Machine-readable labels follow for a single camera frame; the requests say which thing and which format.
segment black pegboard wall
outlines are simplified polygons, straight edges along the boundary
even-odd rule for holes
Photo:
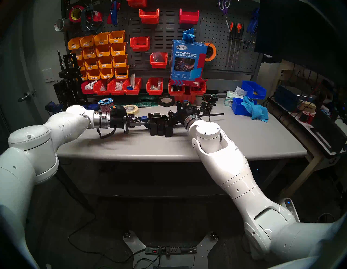
[[[165,2],[162,0],[148,0],[147,7],[143,8],[144,11],[155,11],[160,9],[160,17],[158,24],[142,24],[138,16],[138,8],[131,8],[126,1],[123,1],[121,9],[117,13],[118,25],[113,26],[107,24],[107,17],[110,13],[110,0],[100,0],[100,4],[94,6],[96,11],[103,14],[104,26],[102,32],[111,32],[117,30],[125,30],[128,54],[128,64],[130,69],[134,70],[160,70],[152,69],[149,64],[149,57],[151,52],[161,51],[168,53],[168,59],[171,56],[171,47],[173,39],[182,39],[183,31],[194,27],[195,40],[202,43],[208,43],[213,40],[213,44],[217,49],[217,55],[211,62],[206,62],[204,70],[231,71],[231,63],[234,48],[234,66],[233,71],[242,73],[254,73],[258,59],[258,53],[254,52],[254,44],[249,43],[246,50],[243,49],[243,42],[241,42],[238,61],[235,63],[239,41],[232,42],[231,55],[228,68],[226,69],[226,58],[228,53],[228,28],[225,20],[230,23],[243,23],[244,25],[244,40],[255,41],[255,36],[251,36],[246,32],[247,26],[251,19],[251,13],[254,8],[259,6],[259,3],[251,0],[232,1],[228,11],[227,18],[222,11],[216,6],[217,1],[172,1]],[[197,25],[179,24],[179,10],[183,11],[197,11],[200,10],[200,17]],[[69,38],[83,36],[81,31],[81,24],[75,23],[71,31],[69,31]],[[150,37],[150,49],[146,52],[134,52],[129,46],[129,39],[137,36]]]

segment workbench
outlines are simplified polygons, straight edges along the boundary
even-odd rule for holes
[[[227,136],[238,146],[247,160],[288,159],[306,156],[307,151],[301,143],[269,113],[269,121],[252,120],[250,117],[235,115],[231,107],[224,106],[220,98],[211,113],[224,113],[212,116],[211,121],[220,125]],[[160,112],[167,115],[176,107],[139,108],[137,116]],[[111,129],[100,129],[101,134]],[[86,130],[78,139],[62,145],[58,157],[80,158],[107,161],[145,161],[145,162],[199,162],[191,138],[182,124],[173,129],[172,137],[151,136],[144,126],[130,128],[128,134],[116,130],[115,134],[100,139],[94,129]]]

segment table leg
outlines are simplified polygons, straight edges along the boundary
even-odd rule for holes
[[[324,158],[323,154],[316,155],[312,161],[308,164],[305,170],[298,176],[298,178],[287,188],[283,189],[280,193],[280,198],[291,197],[297,189],[308,179],[308,177],[313,173],[315,167]]]
[[[269,186],[269,184],[275,179],[275,177],[283,169],[283,167],[287,164],[288,161],[289,161],[289,159],[281,159],[278,161],[275,168],[271,171],[271,173],[268,175],[268,177],[260,185],[260,188],[262,190],[266,189]]]

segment blue storage bin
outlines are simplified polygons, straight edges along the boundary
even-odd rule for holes
[[[254,81],[243,80],[241,88],[247,91],[247,96],[253,99],[265,99],[266,89]]]
[[[232,99],[232,110],[234,111],[235,115],[244,115],[244,116],[252,116],[251,113],[249,113],[247,111],[247,109],[241,105],[241,103],[243,102],[243,99],[240,98],[233,98]]]

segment blue cloth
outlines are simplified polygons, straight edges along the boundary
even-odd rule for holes
[[[266,107],[263,107],[259,104],[254,104],[252,99],[249,99],[248,96],[243,97],[243,102],[241,103],[246,110],[252,115],[252,119],[260,119],[264,122],[268,122],[269,114]]]
[[[190,28],[189,30],[186,30],[182,34],[182,40],[188,42],[188,43],[193,43],[194,42],[194,28]]]

